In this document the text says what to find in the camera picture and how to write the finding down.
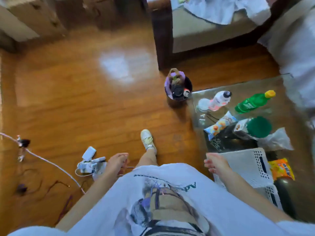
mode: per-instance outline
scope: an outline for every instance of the green bottle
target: green bottle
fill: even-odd
[[[257,93],[252,97],[245,99],[235,107],[235,111],[238,113],[248,113],[258,107],[264,106],[269,99],[274,97],[276,92],[269,90],[265,93]]]

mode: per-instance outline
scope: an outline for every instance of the sofa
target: sofa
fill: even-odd
[[[141,1],[151,17],[160,70],[196,53],[256,43],[290,2],[267,0],[271,17],[263,25],[256,26],[243,10],[234,13],[229,25],[218,25],[198,18],[182,7],[172,11],[170,0]]]

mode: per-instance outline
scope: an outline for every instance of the trash can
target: trash can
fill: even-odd
[[[187,88],[190,92],[192,92],[192,84],[191,84],[190,79],[189,79],[187,76],[185,76],[184,87]],[[186,100],[187,100],[188,98],[184,97],[184,99],[182,99],[182,100],[174,100],[174,99],[171,99],[171,98],[168,96],[165,87],[164,87],[164,89],[165,89],[165,94],[166,94],[167,103],[168,103],[168,105],[169,105],[171,108],[180,108],[180,107],[182,107],[182,106],[184,106],[184,105],[186,104]]]

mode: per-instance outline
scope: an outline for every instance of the hand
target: hand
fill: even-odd
[[[105,173],[112,176],[122,174],[128,166],[128,153],[117,153],[113,155],[107,162],[105,167]]]
[[[227,171],[232,171],[227,160],[217,153],[206,153],[207,159],[204,160],[204,166],[209,168],[211,173],[222,176]]]

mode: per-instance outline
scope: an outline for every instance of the white plastic basket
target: white plastic basket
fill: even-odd
[[[270,202],[282,209],[277,188],[273,184],[270,166],[263,148],[221,153],[232,170],[255,188]],[[225,188],[219,176],[214,174],[215,183]]]

